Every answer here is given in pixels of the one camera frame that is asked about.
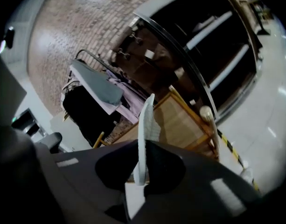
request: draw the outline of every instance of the white tag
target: white tag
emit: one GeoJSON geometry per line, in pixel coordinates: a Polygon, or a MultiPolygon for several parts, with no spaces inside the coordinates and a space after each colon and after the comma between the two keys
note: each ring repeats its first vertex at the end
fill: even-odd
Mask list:
{"type": "Polygon", "coordinates": [[[154,56],[154,52],[150,50],[146,50],[145,57],[152,59],[154,56]]]}

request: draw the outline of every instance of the gray garment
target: gray garment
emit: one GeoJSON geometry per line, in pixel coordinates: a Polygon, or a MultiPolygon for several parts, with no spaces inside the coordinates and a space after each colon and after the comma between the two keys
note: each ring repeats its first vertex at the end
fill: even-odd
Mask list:
{"type": "Polygon", "coordinates": [[[109,82],[107,80],[109,77],[106,74],[95,71],[88,65],[77,60],[72,60],[72,66],[78,71],[101,101],[111,105],[120,104],[123,90],[109,82]]]}

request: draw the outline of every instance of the lavender garment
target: lavender garment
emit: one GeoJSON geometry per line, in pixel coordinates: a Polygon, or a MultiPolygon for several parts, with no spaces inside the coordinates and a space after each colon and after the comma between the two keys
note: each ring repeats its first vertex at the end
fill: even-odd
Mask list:
{"type": "Polygon", "coordinates": [[[112,84],[115,84],[118,86],[120,89],[122,89],[123,92],[123,97],[129,104],[130,108],[129,110],[136,116],[138,117],[140,115],[140,112],[144,106],[145,101],[139,97],[135,92],[127,88],[123,83],[121,83],[118,79],[110,78],[109,82],[112,84]]]}

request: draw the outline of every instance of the hazard tape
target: hazard tape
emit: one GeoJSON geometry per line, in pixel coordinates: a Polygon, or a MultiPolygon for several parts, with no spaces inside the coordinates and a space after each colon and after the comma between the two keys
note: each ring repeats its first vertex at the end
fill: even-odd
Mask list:
{"type": "MultiPolygon", "coordinates": [[[[233,154],[235,160],[242,166],[242,168],[244,169],[244,164],[243,161],[241,159],[241,157],[239,156],[238,152],[236,151],[236,149],[231,145],[231,143],[228,141],[228,139],[226,138],[226,136],[223,135],[223,133],[219,130],[217,130],[217,134],[218,136],[224,141],[225,145],[227,145],[228,149],[230,150],[230,152],[233,154]]],[[[260,191],[259,190],[259,186],[256,184],[256,182],[254,181],[254,179],[252,180],[252,184],[255,190],[260,191]]]]}

